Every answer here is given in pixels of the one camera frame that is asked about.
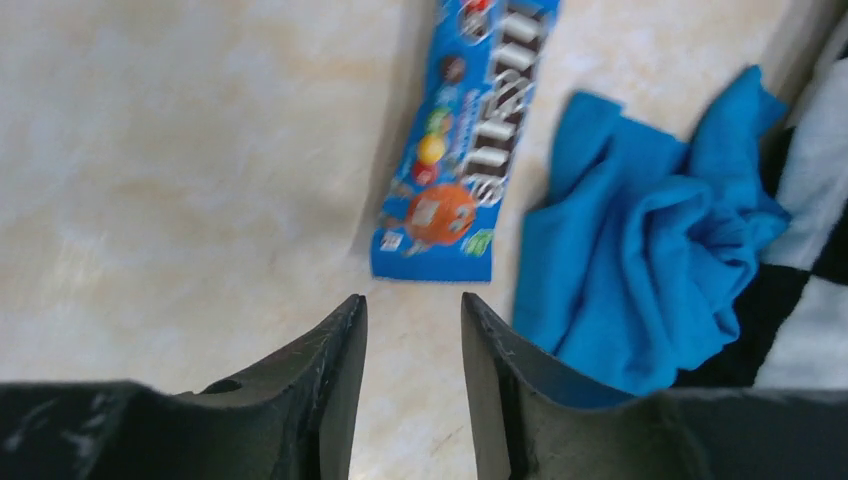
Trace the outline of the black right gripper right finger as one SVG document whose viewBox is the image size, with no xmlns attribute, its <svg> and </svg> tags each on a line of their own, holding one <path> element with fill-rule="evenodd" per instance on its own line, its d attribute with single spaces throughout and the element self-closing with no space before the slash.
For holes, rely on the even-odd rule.
<svg viewBox="0 0 848 480">
<path fill-rule="evenodd" d="M 634 397 L 518 335 L 478 295 L 461 301 L 481 479 L 843 479 L 847 395 L 674 388 Z"/>
</svg>

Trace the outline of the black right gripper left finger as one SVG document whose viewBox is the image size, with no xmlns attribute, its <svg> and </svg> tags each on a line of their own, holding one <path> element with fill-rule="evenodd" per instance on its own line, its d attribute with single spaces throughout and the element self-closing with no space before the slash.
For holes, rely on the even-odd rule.
<svg viewBox="0 0 848 480">
<path fill-rule="evenodd" d="M 198 392 L 131 381 L 1 387 L 5 479 L 345 479 L 367 345 L 353 295 Z"/>
</svg>

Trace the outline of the blue candy bag back side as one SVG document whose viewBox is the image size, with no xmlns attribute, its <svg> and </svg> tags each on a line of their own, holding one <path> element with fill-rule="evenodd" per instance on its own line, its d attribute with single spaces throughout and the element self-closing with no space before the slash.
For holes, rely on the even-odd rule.
<svg viewBox="0 0 848 480">
<path fill-rule="evenodd" d="M 556 1 L 442 1 L 422 103 L 370 248 L 379 279 L 487 283 Z"/>
</svg>

